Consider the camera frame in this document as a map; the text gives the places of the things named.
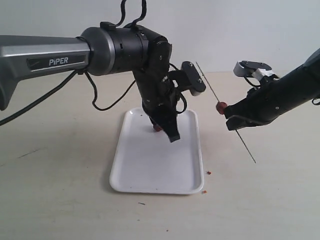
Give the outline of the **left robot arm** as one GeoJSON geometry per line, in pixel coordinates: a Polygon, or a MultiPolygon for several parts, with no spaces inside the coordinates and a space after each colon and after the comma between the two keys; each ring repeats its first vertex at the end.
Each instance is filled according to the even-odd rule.
{"type": "Polygon", "coordinates": [[[172,45],[141,25],[102,22],[78,37],[2,35],[0,108],[5,110],[20,81],[63,72],[105,76],[132,72],[144,112],[171,142],[180,139],[178,94],[169,79],[172,45]]]}

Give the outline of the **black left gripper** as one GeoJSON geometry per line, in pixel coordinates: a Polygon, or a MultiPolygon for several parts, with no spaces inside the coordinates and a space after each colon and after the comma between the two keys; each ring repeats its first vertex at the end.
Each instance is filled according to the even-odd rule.
{"type": "Polygon", "coordinates": [[[141,71],[142,107],[153,125],[159,125],[171,143],[178,141],[177,104],[180,100],[168,73],[141,71]]]}

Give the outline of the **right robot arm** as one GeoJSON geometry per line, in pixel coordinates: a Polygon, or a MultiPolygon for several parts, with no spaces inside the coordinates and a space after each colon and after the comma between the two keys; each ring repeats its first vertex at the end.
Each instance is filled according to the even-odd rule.
{"type": "Polygon", "coordinates": [[[277,76],[263,62],[242,60],[233,69],[237,77],[254,78],[244,99],[224,110],[228,130],[265,126],[286,112],[320,97],[320,52],[316,50],[302,65],[277,76]]]}

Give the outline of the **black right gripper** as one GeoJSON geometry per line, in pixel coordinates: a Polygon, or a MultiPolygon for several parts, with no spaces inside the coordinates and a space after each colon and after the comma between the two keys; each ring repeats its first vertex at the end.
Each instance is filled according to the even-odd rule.
{"type": "Polygon", "coordinates": [[[228,105],[224,111],[226,126],[229,131],[236,131],[242,128],[263,126],[278,118],[274,90],[277,84],[270,82],[254,93],[247,95],[246,99],[228,105]]]}

